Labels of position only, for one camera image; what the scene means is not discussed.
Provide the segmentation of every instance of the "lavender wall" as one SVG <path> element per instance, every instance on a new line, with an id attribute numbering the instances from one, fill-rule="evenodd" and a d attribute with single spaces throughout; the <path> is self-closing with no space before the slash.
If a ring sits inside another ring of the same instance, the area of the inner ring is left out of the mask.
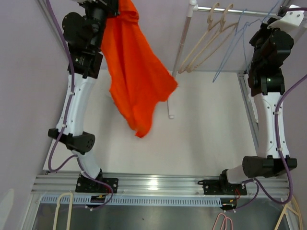
<path id="1" fill-rule="evenodd" d="M 13 188 L 15 230 L 42 169 L 66 91 L 67 61 L 35 0 L 0 7 L 0 199 Z"/>

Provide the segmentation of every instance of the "metal pole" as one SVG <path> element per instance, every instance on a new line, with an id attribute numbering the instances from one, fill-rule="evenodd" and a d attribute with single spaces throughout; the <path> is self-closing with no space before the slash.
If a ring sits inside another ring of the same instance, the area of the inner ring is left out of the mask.
<path id="1" fill-rule="evenodd" d="M 202 6 L 199 6 L 197 8 L 197 11 L 200 11 L 200 12 L 210 12 L 211 10 L 211 7 L 202 7 Z M 225 11 L 225 9 L 222 9 L 222 8 L 215 8 L 214 9 L 214 13 L 223 13 Z M 236 15 L 240 15 L 242 14 L 243 11 L 241 10 L 233 10 L 233 9 L 229 9 L 227 14 L 236 14 Z M 254 16 L 254 17 L 265 17 L 268 15 L 268 12 L 258 12 L 258 11 L 244 11 L 243 12 L 243 15 L 246 15 L 246 16 Z M 269 15 L 270 17 L 277 17 L 276 16 L 276 13 L 271 13 Z"/>
<path id="2" fill-rule="evenodd" d="M 180 43 L 179 43 L 179 47 L 178 47 L 178 51 L 177 51 L 177 55 L 176 55 L 176 59 L 175 59 L 175 63 L 174 63 L 173 71 L 172 71 L 172 76 L 174 78 L 176 78 L 176 75 L 177 75 L 177 66 L 178 66 L 178 62 L 180 61 L 180 58 L 181 58 L 181 54 L 182 54 L 184 43 L 186 41 L 186 37 L 187 37 L 187 34 L 188 34 L 190 22 L 191 22 L 191 17 L 187 16 L 186 21 L 184 23 L 184 27 L 183 27 L 183 31 L 182 31 L 182 35 L 181 35 L 181 40 L 180 40 Z M 170 95 L 170 97 L 167 100 L 167 111 L 168 111 L 168 118 L 169 119 L 175 118 L 175 109 L 174 109 L 174 106 L 172 105 L 173 100 L 174 100 L 174 97 L 172 97 L 172 95 Z"/>
<path id="3" fill-rule="evenodd" d="M 182 35 L 181 35 L 181 40 L 180 40 L 180 43 L 179 43 L 179 47 L 178 47 L 178 51 L 177 51 L 177 55 L 176 55 L 176 59 L 175 59 L 174 67 L 173 67 L 173 72 L 172 72 L 172 76 L 174 78 L 176 78 L 177 65 L 178 65 L 178 62 L 180 61 L 180 58 L 181 58 L 181 53 L 183 51 L 184 43 L 186 41 L 190 22 L 191 22 L 191 17 L 186 17 L 186 21 L 184 23 L 184 27 L 183 27 L 183 31 L 182 31 Z"/>

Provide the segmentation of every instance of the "metal mounting plate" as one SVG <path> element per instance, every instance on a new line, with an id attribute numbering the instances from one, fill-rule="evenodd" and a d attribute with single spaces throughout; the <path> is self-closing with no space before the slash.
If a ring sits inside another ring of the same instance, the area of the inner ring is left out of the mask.
<path id="1" fill-rule="evenodd" d="M 103 183 L 106 183 L 113 189 L 113 193 L 117 193 L 118 178 L 102 178 L 102 173 L 96 178 Z M 92 180 L 79 175 L 77 180 L 76 190 L 77 193 L 110 193 L 110 190 L 102 184 L 93 182 Z"/>
<path id="2" fill-rule="evenodd" d="M 246 196 L 246 187 L 242 184 L 228 184 L 221 186 L 220 180 L 202 180 L 197 184 L 203 185 L 205 195 L 236 195 L 235 189 L 239 191 L 241 196 Z"/>

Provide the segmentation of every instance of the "hanging rod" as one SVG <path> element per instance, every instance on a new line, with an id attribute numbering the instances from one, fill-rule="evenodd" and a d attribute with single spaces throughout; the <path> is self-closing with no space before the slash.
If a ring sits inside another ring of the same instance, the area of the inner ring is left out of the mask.
<path id="1" fill-rule="evenodd" d="M 210 12 L 211 7 L 202 7 L 198 6 L 193 9 L 194 11 L 200 11 L 200 12 Z M 214 13 L 223 13 L 225 9 L 222 8 L 215 8 Z M 246 15 L 246 16 L 255 16 L 255 17 L 265 17 L 268 15 L 268 12 L 259 12 L 259 11 L 241 11 L 241 10 L 233 10 L 229 9 L 227 14 L 236 14 L 236 15 Z M 270 17 L 277 17 L 276 13 L 270 13 Z"/>

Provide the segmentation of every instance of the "metal rail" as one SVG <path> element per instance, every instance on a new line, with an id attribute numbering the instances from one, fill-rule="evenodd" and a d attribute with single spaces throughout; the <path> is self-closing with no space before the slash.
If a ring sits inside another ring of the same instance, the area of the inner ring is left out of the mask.
<path id="1" fill-rule="evenodd" d="M 32 188 L 32 194 L 73 192 L 76 188 L 78 176 L 78 172 L 58 172 L 48 175 L 38 175 Z M 218 179 L 217 176 L 164 176 L 123 173 L 104 173 L 104 176 L 119 179 L 118 193 L 114 198 L 117 196 L 204 197 L 203 188 L 197 184 L 197 181 Z M 286 179 L 260 178 L 260 181 L 273 197 L 287 197 L 289 185 Z M 257 187 L 254 183 L 247 184 L 248 195 L 244 197 L 253 197 L 256 190 Z M 229 198 L 233 196 L 206 195 L 206 197 Z M 260 191 L 258 197 L 266 197 L 266 195 Z"/>
<path id="2" fill-rule="evenodd" d="M 212 7 L 202 7 L 199 6 L 197 8 L 197 11 L 200 12 L 210 12 L 210 10 L 212 9 Z M 213 10 L 214 13 L 224 13 L 225 9 L 223 8 L 215 8 Z M 245 15 L 245 16 L 254 16 L 254 17 L 265 17 L 268 15 L 269 12 L 261 12 L 261 11 L 242 11 L 242 10 L 233 10 L 233 9 L 229 9 L 227 11 L 227 14 L 236 14 L 236 15 Z M 276 13 L 271 13 L 269 14 L 270 17 L 277 17 Z"/>

